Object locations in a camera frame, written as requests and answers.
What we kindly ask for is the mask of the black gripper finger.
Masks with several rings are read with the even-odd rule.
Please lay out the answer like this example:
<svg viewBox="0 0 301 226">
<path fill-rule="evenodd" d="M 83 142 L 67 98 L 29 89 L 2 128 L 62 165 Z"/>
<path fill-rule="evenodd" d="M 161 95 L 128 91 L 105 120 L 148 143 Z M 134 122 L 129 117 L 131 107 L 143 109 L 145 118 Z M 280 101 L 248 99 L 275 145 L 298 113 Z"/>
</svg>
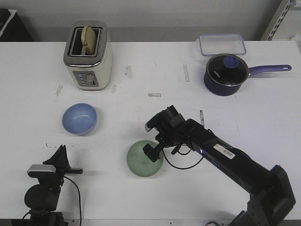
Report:
<svg viewBox="0 0 301 226">
<path fill-rule="evenodd" d="M 70 166 L 69 160 L 68 160 L 68 156 L 67 156 L 66 145 L 63 145 L 63 167 L 65 169 L 71 169 L 71 166 Z"/>
<path fill-rule="evenodd" d="M 47 165 L 62 165 L 64 163 L 64 147 L 60 145 L 57 151 L 46 161 L 42 164 Z"/>
</svg>

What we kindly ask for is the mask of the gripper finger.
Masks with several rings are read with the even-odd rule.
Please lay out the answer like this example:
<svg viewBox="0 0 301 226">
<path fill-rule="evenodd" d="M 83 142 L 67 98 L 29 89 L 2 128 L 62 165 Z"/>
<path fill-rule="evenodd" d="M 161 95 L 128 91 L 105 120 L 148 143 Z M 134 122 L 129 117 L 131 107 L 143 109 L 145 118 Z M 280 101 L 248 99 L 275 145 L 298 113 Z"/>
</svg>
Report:
<svg viewBox="0 0 301 226">
<path fill-rule="evenodd" d="M 156 162 L 161 159 L 160 153 L 163 151 L 163 145 L 158 144 L 155 147 L 152 147 L 150 144 L 146 144 L 143 147 L 144 154 L 152 161 Z"/>
</svg>

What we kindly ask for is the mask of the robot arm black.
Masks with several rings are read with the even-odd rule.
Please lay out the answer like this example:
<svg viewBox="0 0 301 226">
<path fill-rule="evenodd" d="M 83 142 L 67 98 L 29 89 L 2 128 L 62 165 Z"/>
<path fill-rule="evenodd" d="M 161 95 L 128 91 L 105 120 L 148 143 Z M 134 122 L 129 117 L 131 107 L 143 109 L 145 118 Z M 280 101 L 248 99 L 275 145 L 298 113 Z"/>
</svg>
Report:
<svg viewBox="0 0 301 226">
<path fill-rule="evenodd" d="M 38 184 L 30 187 L 25 196 L 24 203 L 30 209 L 29 226 L 67 226 L 63 213 L 57 212 L 57 204 L 64 184 L 67 179 L 72 182 L 79 198 L 79 222 L 82 222 L 81 196 L 77 184 L 67 175 L 80 175 L 82 168 L 72 168 L 69 164 L 66 146 L 60 145 L 57 151 L 42 164 L 33 164 L 27 170 L 27 175 L 36 178 Z"/>
<path fill-rule="evenodd" d="M 194 120 L 181 120 L 164 105 L 142 105 L 101 112 L 100 124 L 86 136 L 62 134 L 69 160 L 84 172 L 77 176 L 87 219 L 209 219 L 233 218 L 240 211 L 252 218 L 263 214 L 271 223 L 300 219 L 301 192 L 293 152 L 281 155 L 269 135 L 218 138 L 217 127 L 206 130 Z M 152 176 L 140 177 L 127 166 L 127 152 L 139 140 L 161 139 L 153 152 L 165 153 L 182 166 L 164 163 Z M 176 145 L 188 156 L 170 155 Z"/>
</svg>

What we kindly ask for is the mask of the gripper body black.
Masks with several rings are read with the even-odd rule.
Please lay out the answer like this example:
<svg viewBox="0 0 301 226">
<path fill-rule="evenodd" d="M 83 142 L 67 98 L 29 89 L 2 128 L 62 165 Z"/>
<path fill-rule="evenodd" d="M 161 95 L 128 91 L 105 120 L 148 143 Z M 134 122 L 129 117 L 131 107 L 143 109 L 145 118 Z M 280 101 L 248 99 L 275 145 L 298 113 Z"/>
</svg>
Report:
<svg viewBox="0 0 301 226">
<path fill-rule="evenodd" d="M 185 119 L 178 113 L 173 105 L 161 112 L 163 112 L 162 119 L 164 129 L 156 135 L 155 139 L 164 147 L 182 145 L 184 140 L 180 135 L 179 128 L 185 123 Z"/>
<path fill-rule="evenodd" d="M 63 185 L 63 178 L 65 174 L 82 174 L 82 168 L 65 169 L 63 166 L 55 166 L 56 173 L 52 176 L 46 176 L 45 178 L 39 178 L 39 182 L 48 188 L 58 188 Z"/>
</svg>

